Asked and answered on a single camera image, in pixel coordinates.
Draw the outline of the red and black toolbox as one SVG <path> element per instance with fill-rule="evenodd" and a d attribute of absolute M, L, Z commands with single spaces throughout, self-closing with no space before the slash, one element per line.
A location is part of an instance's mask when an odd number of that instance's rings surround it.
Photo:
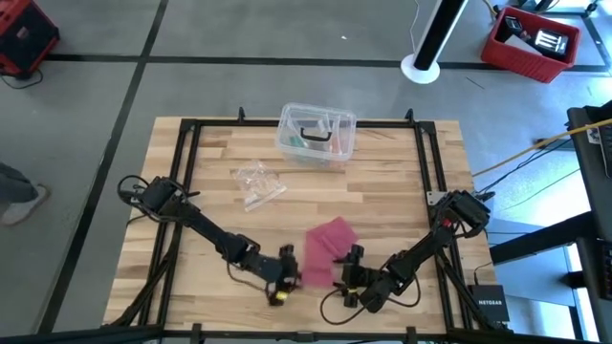
<path fill-rule="evenodd" d="M 33 0 L 0 0 L 0 75 L 27 79 L 60 40 Z"/>

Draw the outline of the red plastic crate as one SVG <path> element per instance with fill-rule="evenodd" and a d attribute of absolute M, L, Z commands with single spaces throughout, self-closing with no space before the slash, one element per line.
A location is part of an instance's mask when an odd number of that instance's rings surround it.
<path fill-rule="evenodd" d="M 530 37 L 522 40 L 513 36 L 506 42 L 499 41 L 497 39 L 498 29 L 506 15 L 517 17 Z M 548 30 L 568 35 L 567 55 L 563 59 L 554 59 L 537 51 L 532 46 L 532 40 L 538 30 Z M 481 53 L 481 59 L 503 70 L 549 83 L 562 71 L 574 66 L 579 39 L 580 30 L 576 27 L 558 23 L 531 12 L 506 7 L 497 16 Z"/>

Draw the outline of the clear plastic bag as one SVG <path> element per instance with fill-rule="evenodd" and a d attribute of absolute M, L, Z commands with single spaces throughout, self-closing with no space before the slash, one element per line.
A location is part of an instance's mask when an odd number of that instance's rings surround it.
<path fill-rule="evenodd" d="M 243 164 L 232 176 L 243 193 L 247 212 L 255 210 L 287 190 L 278 175 L 259 160 Z"/>

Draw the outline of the black metal table frame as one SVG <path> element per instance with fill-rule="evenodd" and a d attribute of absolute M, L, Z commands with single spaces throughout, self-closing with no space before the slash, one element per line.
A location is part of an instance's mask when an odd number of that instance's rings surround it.
<path fill-rule="evenodd" d="M 302 271 L 306 233 L 342 217 L 377 269 L 431 230 L 428 191 L 468 191 L 472 179 L 455 121 L 359 121 L 352 158 L 336 169 L 288 161 L 275 146 L 275 119 L 158 118 L 139 175 L 168 177 L 221 228 L 241 233 L 275 257 L 291 244 Z M 287 190 L 253 211 L 232 173 L 262 161 Z M 490 321 L 464 283 L 490 259 L 484 229 L 459 238 L 421 264 L 417 281 L 378 312 L 343 306 L 336 288 L 293 291 L 268 304 L 266 282 L 228 268 L 212 243 L 186 226 L 142 219 L 126 229 L 104 328 L 117 341 L 187 337 L 419 341 L 495 344 L 512 337 Z"/>

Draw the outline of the clear plastic storage box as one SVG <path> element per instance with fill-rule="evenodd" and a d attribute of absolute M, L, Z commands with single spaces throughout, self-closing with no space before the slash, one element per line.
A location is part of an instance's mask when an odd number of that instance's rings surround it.
<path fill-rule="evenodd" d="M 290 145 L 290 137 L 301 139 L 300 128 L 307 135 L 332 137 L 327 142 L 304 140 L 307 148 Z M 342 168 L 353 156 L 357 117 L 351 111 L 301 103 L 283 106 L 277 125 L 275 146 L 288 161 L 314 168 Z"/>

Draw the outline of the small black device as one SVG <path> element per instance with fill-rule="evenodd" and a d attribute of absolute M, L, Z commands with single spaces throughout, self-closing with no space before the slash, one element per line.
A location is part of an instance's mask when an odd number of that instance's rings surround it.
<path fill-rule="evenodd" d="M 499 41 L 506 42 L 513 36 L 522 40 L 530 37 L 529 34 L 523 29 L 523 26 L 517 17 L 506 15 L 503 17 L 499 26 L 497 39 Z"/>

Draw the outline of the black post with white base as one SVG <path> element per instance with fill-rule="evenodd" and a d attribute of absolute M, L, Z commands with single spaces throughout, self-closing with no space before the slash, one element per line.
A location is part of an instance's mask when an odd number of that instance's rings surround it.
<path fill-rule="evenodd" d="M 413 54 L 401 61 L 403 75 L 416 84 L 430 84 L 440 75 L 438 57 L 469 0 L 436 0 L 424 35 Z"/>

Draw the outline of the black desk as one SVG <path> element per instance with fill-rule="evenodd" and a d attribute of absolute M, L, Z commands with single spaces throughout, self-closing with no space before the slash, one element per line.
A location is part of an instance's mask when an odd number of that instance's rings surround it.
<path fill-rule="evenodd" d="M 496 265 L 575 243 L 600 341 L 612 344 L 612 99 L 570 108 L 569 132 L 590 209 L 491 249 Z"/>

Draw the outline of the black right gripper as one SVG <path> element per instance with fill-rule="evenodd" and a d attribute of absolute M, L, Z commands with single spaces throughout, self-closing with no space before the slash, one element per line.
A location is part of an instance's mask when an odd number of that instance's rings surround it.
<path fill-rule="evenodd" d="M 348 293 L 347 289 L 368 288 L 380 277 L 378 269 L 367 268 L 361 265 L 364 255 L 364 248 L 359 245 L 352 245 L 349 252 L 342 259 L 334 260 L 335 265 L 342 265 L 341 283 L 334 282 L 333 286 L 341 290 L 344 306 L 357 306 L 361 303 L 367 306 L 373 301 L 373 297 L 357 293 Z"/>

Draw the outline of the person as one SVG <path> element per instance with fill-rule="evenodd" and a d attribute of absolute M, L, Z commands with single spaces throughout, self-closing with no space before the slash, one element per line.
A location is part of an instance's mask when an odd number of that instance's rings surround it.
<path fill-rule="evenodd" d="M 0 202 L 6 203 L 0 223 L 15 226 L 27 220 L 51 195 L 43 183 L 34 183 L 19 170 L 0 162 Z"/>

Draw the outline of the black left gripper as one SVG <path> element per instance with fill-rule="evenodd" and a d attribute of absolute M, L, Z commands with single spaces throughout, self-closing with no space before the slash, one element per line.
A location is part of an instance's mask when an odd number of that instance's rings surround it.
<path fill-rule="evenodd" d="M 299 279 L 302 271 L 298 269 L 298 263 L 294 255 L 294 246 L 283 246 L 278 251 L 277 257 L 259 254 L 257 272 L 266 282 L 265 294 L 269 305 L 284 305 L 285 301 L 275 299 L 278 291 L 284 291 L 289 295 L 295 289 L 302 289 L 303 283 Z"/>

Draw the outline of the black Netgear network switch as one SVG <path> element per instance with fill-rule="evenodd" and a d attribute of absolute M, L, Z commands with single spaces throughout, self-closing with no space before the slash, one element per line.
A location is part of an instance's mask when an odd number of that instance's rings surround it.
<path fill-rule="evenodd" d="M 508 305 L 501 285 L 469 285 L 479 309 L 490 321 L 509 322 Z"/>

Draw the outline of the pink elastic bandage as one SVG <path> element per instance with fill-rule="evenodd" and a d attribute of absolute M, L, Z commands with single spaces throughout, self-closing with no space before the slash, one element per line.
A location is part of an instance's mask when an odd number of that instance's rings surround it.
<path fill-rule="evenodd" d="M 342 217 L 310 229 L 305 238 L 303 285 L 331 288 L 334 262 L 345 257 L 358 240 L 358 234 Z"/>

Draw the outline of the black device with silver slots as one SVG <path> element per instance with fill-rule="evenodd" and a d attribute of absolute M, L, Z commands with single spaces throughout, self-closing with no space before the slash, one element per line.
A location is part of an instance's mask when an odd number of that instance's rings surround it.
<path fill-rule="evenodd" d="M 567 55 L 569 36 L 548 30 L 538 30 L 532 46 L 545 56 L 563 59 Z"/>

